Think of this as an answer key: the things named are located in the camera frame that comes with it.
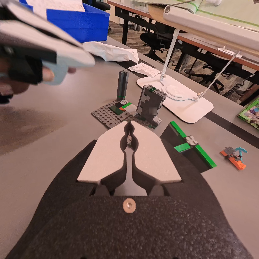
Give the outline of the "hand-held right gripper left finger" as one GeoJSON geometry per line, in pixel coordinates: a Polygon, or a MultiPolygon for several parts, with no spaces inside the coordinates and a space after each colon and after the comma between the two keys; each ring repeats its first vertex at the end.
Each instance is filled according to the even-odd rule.
{"type": "Polygon", "coordinates": [[[125,149],[129,123],[122,122],[102,134],[92,149],[77,181],[117,188],[127,172],[125,149]]]}

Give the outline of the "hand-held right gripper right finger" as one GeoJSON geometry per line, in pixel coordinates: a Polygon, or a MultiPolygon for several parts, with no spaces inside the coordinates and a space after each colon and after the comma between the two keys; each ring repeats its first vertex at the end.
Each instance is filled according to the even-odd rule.
{"type": "Polygon", "coordinates": [[[132,178],[143,189],[180,182],[182,179],[160,137],[131,121],[132,178]]]}

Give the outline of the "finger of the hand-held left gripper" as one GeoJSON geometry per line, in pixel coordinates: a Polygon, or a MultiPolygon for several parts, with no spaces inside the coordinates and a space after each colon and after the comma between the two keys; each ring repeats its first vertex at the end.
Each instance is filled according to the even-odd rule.
{"type": "Polygon", "coordinates": [[[39,15],[34,14],[31,9],[23,6],[20,2],[4,1],[4,20],[19,21],[37,29],[47,36],[63,40],[70,45],[83,49],[82,44],[68,33],[39,15]]]}
{"type": "Polygon", "coordinates": [[[31,49],[25,54],[68,67],[92,67],[95,59],[80,47],[43,34],[37,29],[18,21],[1,21],[1,44],[31,49]]]}

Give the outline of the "black and green brick structure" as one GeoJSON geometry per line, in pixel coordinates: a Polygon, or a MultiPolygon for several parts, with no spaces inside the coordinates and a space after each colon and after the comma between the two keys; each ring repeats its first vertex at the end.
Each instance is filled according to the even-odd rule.
{"type": "Polygon", "coordinates": [[[169,143],[181,153],[199,173],[217,167],[216,163],[200,146],[192,135],[186,135],[175,121],[171,121],[160,136],[161,140],[169,143]]]}

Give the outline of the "grey brick baseplate with pillar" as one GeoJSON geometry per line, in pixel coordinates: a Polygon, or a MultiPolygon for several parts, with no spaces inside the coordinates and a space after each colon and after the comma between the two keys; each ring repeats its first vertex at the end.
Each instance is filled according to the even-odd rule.
{"type": "Polygon", "coordinates": [[[129,73],[119,72],[116,99],[94,111],[92,115],[107,128],[111,129],[123,121],[132,121],[138,117],[137,107],[125,99],[129,73]]]}

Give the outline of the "grey brick wall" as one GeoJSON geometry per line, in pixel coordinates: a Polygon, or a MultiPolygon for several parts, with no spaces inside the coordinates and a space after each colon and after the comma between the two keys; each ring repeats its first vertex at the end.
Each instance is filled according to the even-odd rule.
{"type": "Polygon", "coordinates": [[[144,85],[136,110],[137,122],[151,130],[157,128],[162,121],[158,117],[158,113],[166,97],[167,94],[163,91],[152,85],[144,85]]]}

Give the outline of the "white desk lamp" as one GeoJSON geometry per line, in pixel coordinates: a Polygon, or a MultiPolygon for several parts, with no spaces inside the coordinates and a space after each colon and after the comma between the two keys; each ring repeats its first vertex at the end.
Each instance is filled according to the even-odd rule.
{"type": "Polygon", "coordinates": [[[170,55],[180,31],[203,38],[205,42],[226,46],[235,52],[258,57],[258,5],[255,1],[198,1],[192,10],[187,1],[139,1],[148,4],[152,19],[175,28],[165,64],[160,74],[138,79],[137,84],[152,85],[167,95],[163,105],[182,121],[193,124],[213,109],[203,95],[196,93],[166,72],[170,55]]]}

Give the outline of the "grey desk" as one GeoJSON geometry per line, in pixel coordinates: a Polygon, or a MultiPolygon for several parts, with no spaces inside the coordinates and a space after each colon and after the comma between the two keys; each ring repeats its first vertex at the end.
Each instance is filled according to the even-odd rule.
{"type": "MultiPolygon", "coordinates": [[[[94,67],[67,74],[59,86],[40,84],[1,106],[1,258],[24,233],[44,192],[58,172],[107,128],[91,112],[116,98],[123,68],[96,57],[94,67]]],[[[231,227],[254,258],[258,258],[258,148],[216,124],[221,117],[258,138],[258,130],[236,115],[240,105],[209,90],[214,109],[187,124],[162,107],[161,135],[175,121],[192,135],[217,164],[202,175],[220,202],[231,227]],[[244,170],[220,153],[241,147],[244,170]]]]}

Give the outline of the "white paper sheet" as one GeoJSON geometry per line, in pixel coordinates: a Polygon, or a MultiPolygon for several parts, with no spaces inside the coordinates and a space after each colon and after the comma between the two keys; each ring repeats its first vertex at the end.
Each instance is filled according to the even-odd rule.
{"type": "Polygon", "coordinates": [[[34,13],[47,19],[47,9],[85,12],[82,0],[26,0],[34,13]]]}

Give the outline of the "blue plastic bin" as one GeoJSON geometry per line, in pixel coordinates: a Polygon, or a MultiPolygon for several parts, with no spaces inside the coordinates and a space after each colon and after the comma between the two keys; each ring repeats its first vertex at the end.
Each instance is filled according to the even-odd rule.
{"type": "MultiPolygon", "coordinates": [[[[34,12],[33,6],[28,5],[26,0],[19,2],[34,12]]],[[[85,12],[47,9],[47,21],[61,28],[80,43],[106,41],[110,14],[88,4],[83,3],[83,7],[85,12]]]]}

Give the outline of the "crumpled white paper bag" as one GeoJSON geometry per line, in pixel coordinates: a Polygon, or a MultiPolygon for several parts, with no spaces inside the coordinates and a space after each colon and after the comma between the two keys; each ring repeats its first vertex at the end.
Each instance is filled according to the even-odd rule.
{"type": "Polygon", "coordinates": [[[120,48],[96,41],[84,42],[83,48],[85,51],[101,57],[105,61],[125,62],[131,60],[135,63],[139,62],[136,49],[120,48]]]}

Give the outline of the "orange brick figure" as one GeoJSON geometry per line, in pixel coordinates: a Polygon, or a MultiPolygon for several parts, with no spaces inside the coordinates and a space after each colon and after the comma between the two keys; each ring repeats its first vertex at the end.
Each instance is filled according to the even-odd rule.
{"type": "Polygon", "coordinates": [[[232,148],[232,147],[225,147],[220,152],[225,159],[229,160],[238,170],[244,170],[246,165],[243,163],[242,157],[243,153],[247,153],[247,150],[241,147],[232,148]]]}

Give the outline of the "small white printed packet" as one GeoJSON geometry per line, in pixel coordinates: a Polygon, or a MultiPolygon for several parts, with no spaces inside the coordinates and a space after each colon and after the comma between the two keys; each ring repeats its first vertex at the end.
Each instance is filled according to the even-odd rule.
{"type": "Polygon", "coordinates": [[[151,78],[153,78],[161,73],[159,70],[157,70],[147,64],[144,64],[142,62],[137,65],[129,67],[128,70],[130,70],[132,72],[143,74],[143,75],[151,77],[151,78]]]}

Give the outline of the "green instruction booklet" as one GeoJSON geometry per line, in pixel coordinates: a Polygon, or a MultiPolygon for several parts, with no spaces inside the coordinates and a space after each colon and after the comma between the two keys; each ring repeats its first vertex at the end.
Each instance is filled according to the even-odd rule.
{"type": "Polygon", "coordinates": [[[259,129],[259,98],[255,99],[245,107],[237,117],[259,129]]]}

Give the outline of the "brown topped table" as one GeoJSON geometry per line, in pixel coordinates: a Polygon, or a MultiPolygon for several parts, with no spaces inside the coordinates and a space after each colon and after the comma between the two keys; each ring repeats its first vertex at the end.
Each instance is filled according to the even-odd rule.
{"type": "MultiPolygon", "coordinates": [[[[133,21],[134,17],[129,15],[129,13],[138,14],[139,16],[143,16],[145,18],[150,19],[150,21],[144,22],[145,28],[149,28],[149,29],[153,28],[153,24],[151,23],[151,20],[153,20],[153,18],[151,17],[149,12],[146,12],[139,8],[134,7],[133,5],[130,4],[130,1],[126,1],[126,2],[107,1],[107,3],[115,7],[115,16],[140,25],[141,21],[139,19],[137,19],[137,21],[133,21]]],[[[206,50],[208,52],[211,52],[221,58],[225,58],[226,60],[230,60],[230,58],[232,58],[232,55],[229,55],[228,53],[224,53],[218,50],[219,46],[217,46],[217,43],[211,44],[212,43],[211,41],[195,36],[193,34],[180,33],[178,35],[178,39],[181,41],[187,42],[189,44],[192,44],[196,47],[199,47],[203,50],[206,50]]],[[[254,59],[248,60],[246,57],[242,56],[241,58],[235,57],[233,61],[243,66],[249,67],[250,69],[255,69],[257,71],[259,69],[258,62],[256,62],[254,59]]]]}

